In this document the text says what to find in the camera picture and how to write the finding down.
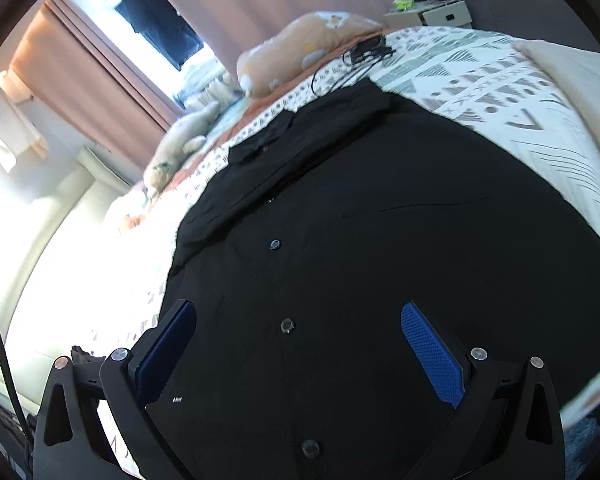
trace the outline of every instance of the headboard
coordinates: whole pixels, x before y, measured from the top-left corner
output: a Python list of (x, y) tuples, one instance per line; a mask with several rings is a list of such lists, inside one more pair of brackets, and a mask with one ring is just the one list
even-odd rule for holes
[[(0, 331), (26, 411), (37, 413), (55, 357), (68, 354), (75, 329), (72, 298), (86, 283), (104, 243), (100, 225), (110, 204), (130, 189), (83, 149), (70, 174), (26, 211), (23, 250), (0, 297)], [(0, 403), (9, 406), (0, 373)]]

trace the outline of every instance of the screw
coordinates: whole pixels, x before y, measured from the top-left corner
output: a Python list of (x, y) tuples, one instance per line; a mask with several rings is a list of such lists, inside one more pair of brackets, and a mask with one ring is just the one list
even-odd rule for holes
[(289, 318), (283, 319), (280, 324), (280, 330), (285, 334), (290, 334), (291, 331), (295, 328), (296, 324), (291, 321)]
[(302, 443), (302, 453), (304, 453), (304, 456), (307, 458), (316, 458), (320, 455), (320, 451), (320, 444), (315, 440), (309, 439)]
[(484, 361), (487, 358), (487, 351), (484, 348), (477, 346), (471, 350), (471, 357), (473, 357), (476, 361)]
[(59, 357), (54, 362), (54, 368), (57, 368), (58, 370), (62, 370), (65, 366), (68, 365), (68, 363), (69, 363), (69, 359), (67, 359), (64, 356)]
[(533, 356), (531, 359), (529, 359), (529, 361), (536, 368), (542, 368), (544, 366), (544, 361), (542, 361), (542, 359), (539, 357)]
[(129, 355), (129, 350), (126, 348), (117, 348), (113, 352), (111, 352), (111, 358), (114, 361), (124, 361), (126, 356)]

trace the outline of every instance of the patterned bedsheet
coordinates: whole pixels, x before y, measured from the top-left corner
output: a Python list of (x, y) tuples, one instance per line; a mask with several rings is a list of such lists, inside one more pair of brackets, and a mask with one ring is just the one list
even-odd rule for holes
[[(514, 40), (465, 28), (407, 28), (388, 35), (393, 57), (367, 75), (384, 90), (464, 124), (512, 153), (549, 181), (600, 236), (600, 152), (562, 91), (510, 46)], [(316, 93), (326, 93), (349, 70), (341, 60), (330, 62), (316, 74)], [(110, 246), (93, 279), (97, 290), (91, 291), (102, 323), (86, 328), (77, 344), (105, 355), (132, 346), (157, 324), (180, 221), (225, 167), (229, 148), (261, 130), (280, 110), (296, 111), (315, 98), (308, 78), (210, 152), (193, 175), (163, 195), (143, 224)], [(574, 426), (598, 402), (600, 373), (563, 407), (563, 427)], [(99, 412), (121, 465), (138, 474), (106, 403)]]

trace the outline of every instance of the pillow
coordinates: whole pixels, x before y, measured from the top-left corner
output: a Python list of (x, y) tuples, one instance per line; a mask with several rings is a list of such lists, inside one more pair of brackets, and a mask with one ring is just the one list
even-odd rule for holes
[(266, 97), (326, 54), (382, 24), (350, 12), (310, 12), (289, 23), (277, 36), (238, 58), (240, 86), (248, 97)]
[(149, 197), (162, 191), (180, 169), (187, 155), (199, 150), (204, 136), (220, 112), (220, 103), (212, 101), (202, 110), (179, 118), (158, 144), (154, 157), (144, 170), (144, 185)]

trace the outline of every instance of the black cloth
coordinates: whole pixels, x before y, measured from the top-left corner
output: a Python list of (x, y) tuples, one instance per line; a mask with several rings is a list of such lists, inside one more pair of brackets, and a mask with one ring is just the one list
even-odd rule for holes
[(116, 10), (177, 70), (204, 46), (168, 0), (122, 0)]
[(147, 407), (195, 478), (403, 478), (452, 415), (412, 300), (467, 349), (540, 356), (561, 404), (600, 370), (600, 238), (481, 135), (364, 80), (229, 161), (180, 225), (162, 314), (198, 323)]
[(74, 365), (83, 363), (93, 363), (94, 361), (104, 361), (106, 357), (96, 357), (87, 351), (84, 351), (80, 346), (71, 347), (71, 361)]

